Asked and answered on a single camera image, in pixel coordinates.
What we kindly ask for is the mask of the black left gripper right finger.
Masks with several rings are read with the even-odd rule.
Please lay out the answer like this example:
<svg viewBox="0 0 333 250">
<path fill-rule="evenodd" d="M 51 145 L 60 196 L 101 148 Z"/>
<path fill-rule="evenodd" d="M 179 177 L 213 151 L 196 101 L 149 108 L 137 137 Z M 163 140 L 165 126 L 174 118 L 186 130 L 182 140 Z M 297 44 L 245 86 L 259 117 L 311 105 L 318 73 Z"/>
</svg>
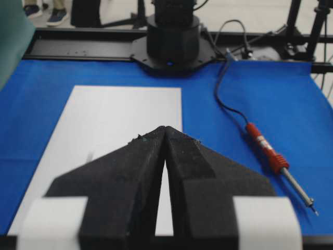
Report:
<svg viewBox="0 0 333 250">
<path fill-rule="evenodd" d="M 183 249 L 238 249 L 233 196 L 275 196 L 267 177 L 166 127 L 174 237 Z"/>
</svg>

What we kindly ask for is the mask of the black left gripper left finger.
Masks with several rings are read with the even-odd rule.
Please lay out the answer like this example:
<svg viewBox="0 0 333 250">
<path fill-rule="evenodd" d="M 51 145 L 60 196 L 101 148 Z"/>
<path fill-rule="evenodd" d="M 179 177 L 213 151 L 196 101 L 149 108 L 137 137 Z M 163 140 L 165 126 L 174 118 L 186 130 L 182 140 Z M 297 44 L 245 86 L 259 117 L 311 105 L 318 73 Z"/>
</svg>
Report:
<svg viewBox="0 0 333 250">
<path fill-rule="evenodd" d="M 145 249 L 155 234 L 165 127 L 54 179 L 47 197 L 88 198 L 81 249 Z"/>
</svg>

